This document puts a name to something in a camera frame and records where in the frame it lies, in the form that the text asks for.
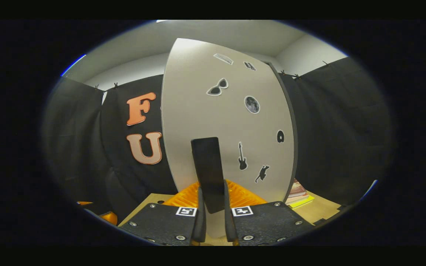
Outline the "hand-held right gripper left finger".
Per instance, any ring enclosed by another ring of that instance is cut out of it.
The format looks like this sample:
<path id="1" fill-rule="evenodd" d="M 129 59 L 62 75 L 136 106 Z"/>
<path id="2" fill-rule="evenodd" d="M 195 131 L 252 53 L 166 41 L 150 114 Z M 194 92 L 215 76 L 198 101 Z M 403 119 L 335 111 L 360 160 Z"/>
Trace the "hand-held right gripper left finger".
<path id="1" fill-rule="evenodd" d="M 206 205 L 199 182 L 164 203 L 148 202 L 119 228 L 156 245 L 198 246 L 206 239 Z"/>

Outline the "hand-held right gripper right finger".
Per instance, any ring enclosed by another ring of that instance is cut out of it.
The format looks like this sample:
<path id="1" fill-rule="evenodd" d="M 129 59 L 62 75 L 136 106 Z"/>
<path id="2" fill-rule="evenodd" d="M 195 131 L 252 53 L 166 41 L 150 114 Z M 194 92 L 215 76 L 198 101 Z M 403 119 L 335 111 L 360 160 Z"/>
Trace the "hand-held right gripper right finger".
<path id="1" fill-rule="evenodd" d="M 233 207 L 233 182 L 224 180 L 225 231 L 234 246 L 275 246 L 315 229 L 282 201 Z"/>

